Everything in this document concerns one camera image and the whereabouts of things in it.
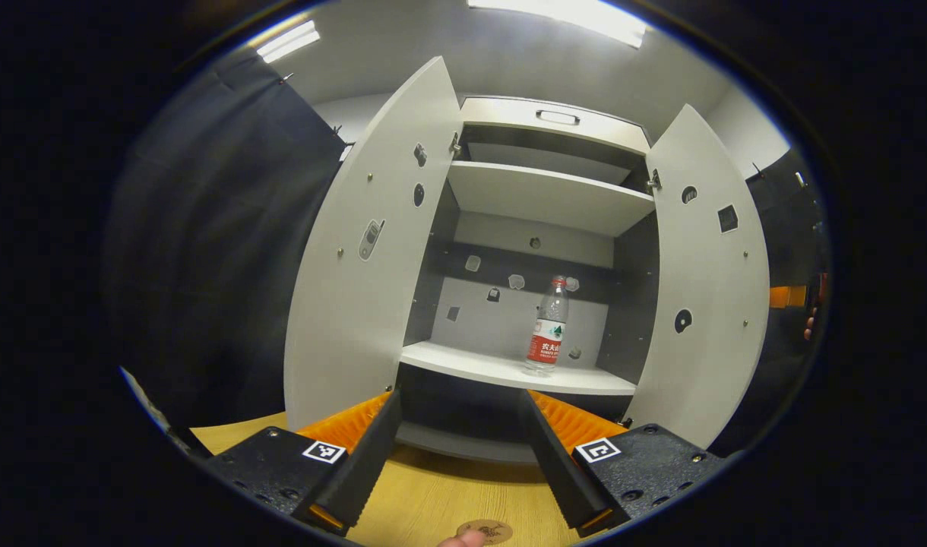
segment drawer handle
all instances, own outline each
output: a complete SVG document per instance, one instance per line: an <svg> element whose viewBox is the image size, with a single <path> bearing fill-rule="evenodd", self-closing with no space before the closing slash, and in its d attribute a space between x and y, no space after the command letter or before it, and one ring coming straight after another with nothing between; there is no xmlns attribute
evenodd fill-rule
<svg viewBox="0 0 927 547"><path fill-rule="evenodd" d="M556 122L556 124L565 124L565 125L578 125L581 122L581 118L577 117L575 114L565 114L564 112L555 112L554 110L539 110L534 115L539 118L539 120L544 120L546 122ZM566 122L561 119L562 115L567 118L571 118L571 122Z"/></svg>

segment cabinet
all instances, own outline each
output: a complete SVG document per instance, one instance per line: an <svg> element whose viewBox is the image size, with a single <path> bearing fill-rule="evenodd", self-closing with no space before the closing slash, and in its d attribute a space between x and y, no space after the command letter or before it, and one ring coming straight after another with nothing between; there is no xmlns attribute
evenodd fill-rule
<svg viewBox="0 0 927 547"><path fill-rule="evenodd" d="M640 168L660 187L616 184ZM648 280L624 274L641 261ZM581 287L558 371L535 378L521 371L523 352L552 274ZM645 296L630 302L638 287ZM411 367L478 400L482 389L503 401L533 388L606 415L628 408L706 447L758 362L768 287L751 195L691 107L650 146L638 125L570 105L460 104L435 58L373 118L318 212L289 315L289 426L370 398ZM644 319L613 321L623 309ZM623 343L648 350L617 353ZM579 356L565 351L574 347ZM419 423L404 437L451 453L466 444L463 457L527 456L517 437L463 443Z"/></svg>

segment drawer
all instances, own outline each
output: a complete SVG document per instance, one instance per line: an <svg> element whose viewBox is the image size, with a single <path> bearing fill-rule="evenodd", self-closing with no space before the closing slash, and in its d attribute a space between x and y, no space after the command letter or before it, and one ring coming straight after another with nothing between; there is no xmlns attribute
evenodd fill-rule
<svg viewBox="0 0 927 547"><path fill-rule="evenodd" d="M645 156L649 141L640 125L589 110L498 97L467 97L460 108L464 125L523 128L580 138Z"/></svg>

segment ceiling light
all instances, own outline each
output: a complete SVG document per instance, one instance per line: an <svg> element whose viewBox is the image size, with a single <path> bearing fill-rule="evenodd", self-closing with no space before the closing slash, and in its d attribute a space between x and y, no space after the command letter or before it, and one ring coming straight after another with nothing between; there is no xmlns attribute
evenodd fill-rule
<svg viewBox="0 0 927 547"><path fill-rule="evenodd" d="M523 11L605 34L638 49L647 25L634 15L599 0L467 0L471 8Z"/></svg>
<svg viewBox="0 0 927 547"><path fill-rule="evenodd" d="M303 25L294 27L274 40L260 46L258 55L261 55L265 62L273 62L285 55L289 55L296 49L317 42L318 38L321 38L321 36L315 30L315 22L307 21Z"/></svg>

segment round coaster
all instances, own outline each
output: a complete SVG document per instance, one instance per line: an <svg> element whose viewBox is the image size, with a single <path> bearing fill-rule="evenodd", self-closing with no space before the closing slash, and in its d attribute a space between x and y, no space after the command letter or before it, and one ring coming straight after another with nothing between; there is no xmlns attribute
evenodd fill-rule
<svg viewBox="0 0 927 547"><path fill-rule="evenodd" d="M484 536L487 536L487 539L484 540L484 545L497 545L498 543L508 541L514 536L514 530L511 526L505 525L505 523L502 523L500 520L471 520L469 523L463 523L463 525L457 528L457 535L459 536L467 530L477 530L477 532L484 533Z"/></svg>

